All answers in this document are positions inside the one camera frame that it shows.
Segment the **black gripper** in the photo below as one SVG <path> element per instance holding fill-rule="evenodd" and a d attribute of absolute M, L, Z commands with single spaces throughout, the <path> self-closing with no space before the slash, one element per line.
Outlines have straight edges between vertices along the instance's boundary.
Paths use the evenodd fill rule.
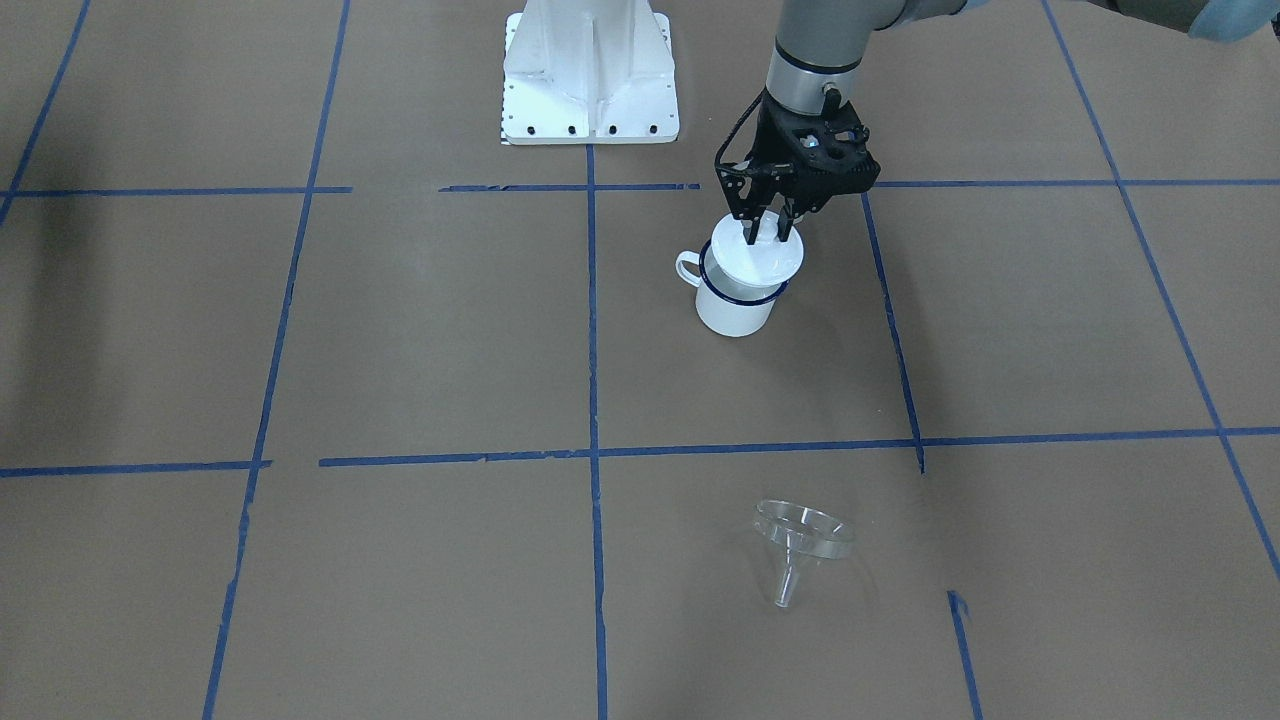
<path fill-rule="evenodd" d="M 724 151 L 750 117 L 756 118 L 751 146 L 740 161 Z M 754 246 L 767 208 L 783 199 L 778 241 L 787 243 L 801 215 L 819 211 L 831 199 L 865 193 L 874 187 L 881 164 L 867 142 L 869 128 L 838 90 L 826 90 L 815 115 L 792 111 L 763 90 L 717 149 L 714 170 L 730 215 L 742 223 Z"/>

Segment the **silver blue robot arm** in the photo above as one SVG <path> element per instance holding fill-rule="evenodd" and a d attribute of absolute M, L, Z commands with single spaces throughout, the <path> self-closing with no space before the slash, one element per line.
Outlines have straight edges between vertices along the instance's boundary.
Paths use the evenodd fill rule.
<path fill-rule="evenodd" d="M 781 241 L 837 196 L 865 193 L 879 163 L 852 105 L 855 76 L 873 33 L 959 15 L 973 1 L 786 1 L 764 88 L 742 114 L 756 126 L 740 161 L 714 159 L 716 174 L 746 243 L 780 206 Z"/>

